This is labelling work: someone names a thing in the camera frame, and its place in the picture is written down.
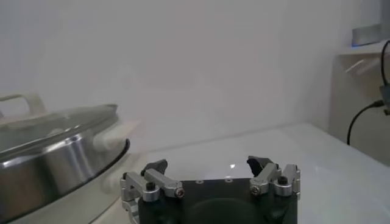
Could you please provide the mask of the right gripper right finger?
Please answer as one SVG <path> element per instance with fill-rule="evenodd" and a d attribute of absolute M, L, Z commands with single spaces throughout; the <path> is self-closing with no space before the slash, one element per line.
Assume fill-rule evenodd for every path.
<path fill-rule="evenodd" d="M 253 178 L 249 180 L 250 193 L 260 196 L 273 192 L 279 197 L 300 198 L 301 170 L 295 164 L 287 164 L 282 170 L 269 158 L 248 156 L 247 163 Z"/>

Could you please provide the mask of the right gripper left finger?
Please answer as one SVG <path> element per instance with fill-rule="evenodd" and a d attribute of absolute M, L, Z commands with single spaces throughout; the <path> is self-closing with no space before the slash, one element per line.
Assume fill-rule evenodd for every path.
<path fill-rule="evenodd" d="M 161 195 L 181 199 L 185 195 L 183 184 L 165 176 L 168 162 L 161 159 L 147 164 L 140 173 L 123 173 L 120 179 L 122 207 L 130 223 L 140 223 L 138 201 L 156 202 Z"/>

